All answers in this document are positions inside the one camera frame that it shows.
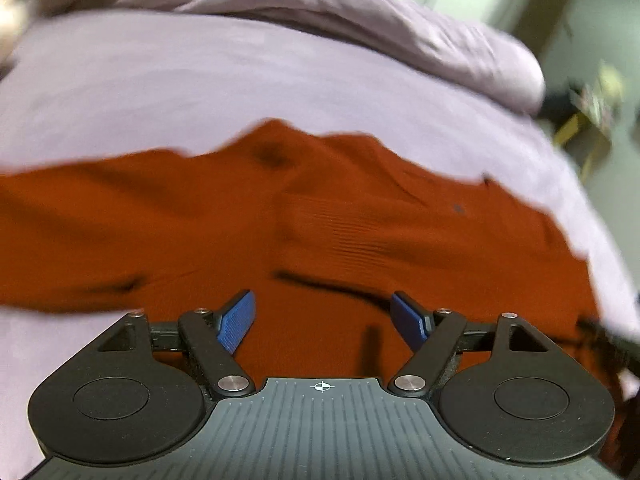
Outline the black garment on table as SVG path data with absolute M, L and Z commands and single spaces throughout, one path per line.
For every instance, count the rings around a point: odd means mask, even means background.
M 562 126 L 577 112 L 573 96 L 581 94 L 584 87 L 582 81 L 569 80 L 562 89 L 547 90 L 537 118 L 551 122 L 555 127 Z

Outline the purple bed sheet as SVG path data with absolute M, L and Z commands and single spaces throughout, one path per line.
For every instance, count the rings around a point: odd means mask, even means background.
M 35 25 L 1 79 L 1 168 L 178 148 L 216 150 L 265 118 L 312 133 L 364 132 L 417 165 L 469 182 L 490 177 L 547 209 L 578 255 L 588 256 L 603 321 L 639 336 L 634 285 L 613 237 L 573 168 L 526 116 L 484 94 L 424 74 L 378 52 L 280 24 L 153 11 L 79 12 Z M 275 314 L 291 323 L 267 335 L 255 365 L 267 376 L 375 376 L 407 347 L 366 300 L 322 290 L 323 307 L 352 300 L 370 320 L 338 336 L 334 315 L 305 320 L 300 292 L 242 280 L 208 284 L 226 300 L 254 288 L 256 324 L 247 351 Z M 1 307 L 1 479 L 21 479 L 42 459 L 26 419 L 37 385 L 122 312 L 47 315 Z

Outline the yellow leg side table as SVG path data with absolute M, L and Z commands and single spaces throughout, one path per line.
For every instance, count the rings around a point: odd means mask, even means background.
M 585 86 L 582 92 L 571 91 L 568 95 L 575 113 L 552 136 L 552 143 L 556 148 L 567 148 L 575 142 L 582 144 L 587 153 L 576 164 L 576 170 L 580 182 L 585 184 L 597 161 L 611 149 L 623 93 L 619 88 Z

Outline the cream wrapped bouquet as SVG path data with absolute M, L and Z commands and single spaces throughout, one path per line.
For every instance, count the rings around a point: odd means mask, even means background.
M 602 99 L 611 106 L 617 106 L 623 103 L 625 83 L 623 76 L 613 65 L 605 62 L 600 63 L 597 86 Z

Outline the red knit sweater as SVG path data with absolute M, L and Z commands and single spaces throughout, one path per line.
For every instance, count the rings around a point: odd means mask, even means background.
M 432 174 L 372 136 L 270 120 L 219 151 L 153 150 L 1 178 L 1 300 L 43 312 L 257 315 L 238 361 L 269 376 L 390 378 L 409 356 L 394 292 L 476 322 L 514 311 L 620 396 L 577 333 L 588 266 L 498 182 Z

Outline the purple rolled duvet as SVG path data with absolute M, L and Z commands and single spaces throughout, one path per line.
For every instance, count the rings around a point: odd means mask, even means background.
M 411 0 L 37 0 L 43 15 L 99 8 L 236 15 L 315 29 L 535 114 L 544 75 L 521 41 Z

